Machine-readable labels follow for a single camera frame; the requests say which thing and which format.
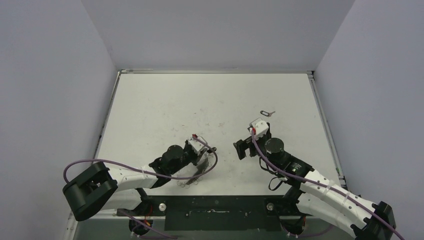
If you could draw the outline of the grey key holder with rings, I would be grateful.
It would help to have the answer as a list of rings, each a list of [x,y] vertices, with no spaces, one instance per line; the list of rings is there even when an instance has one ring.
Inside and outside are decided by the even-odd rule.
[[[193,177],[197,175],[203,174],[209,167],[209,157],[203,156],[197,165],[189,164],[182,170],[178,171],[176,176],[178,178],[188,178],[190,179],[183,179],[183,180],[177,180],[176,184],[181,188],[188,189],[191,185],[197,185],[199,183],[200,177]]]

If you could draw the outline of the key with black tag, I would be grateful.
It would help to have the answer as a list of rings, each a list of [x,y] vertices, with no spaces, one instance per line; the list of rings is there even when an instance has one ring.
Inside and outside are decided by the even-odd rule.
[[[260,111],[261,115],[268,117],[268,118],[271,117],[274,113],[275,113],[275,111],[271,111],[271,112],[268,112],[268,111],[265,111],[265,110]]]

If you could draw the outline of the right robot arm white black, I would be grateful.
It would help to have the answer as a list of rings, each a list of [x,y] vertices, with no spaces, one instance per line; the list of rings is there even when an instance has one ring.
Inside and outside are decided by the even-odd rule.
[[[317,217],[356,240],[389,240],[399,235],[388,203],[351,193],[287,152],[284,142],[272,137],[270,124],[261,118],[247,129],[250,136],[233,143],[237,156],[240,160],[258,156],[259,162],[265,163],[264,171],[290,186],[282,201],[286,213]]]

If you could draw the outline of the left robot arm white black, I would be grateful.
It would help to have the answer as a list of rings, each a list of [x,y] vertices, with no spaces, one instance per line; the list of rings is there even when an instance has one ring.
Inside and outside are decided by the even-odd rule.
[[[70,163],[63,170],[62,189],[67,203],[78,222],[88,220],[102,210],[127,209],[136,215],[149,210],[149,201],[140,194],[143,189],[160,188],[171,180],[182,181],[175,174],[189,164],[198,167],[205,154],[216,155],[217,149],[194,136],[184,147],[170,146],[162,156],[144,167],[132,167],[106,159],[87,159],[92,164],[73,179],[68,179]]]

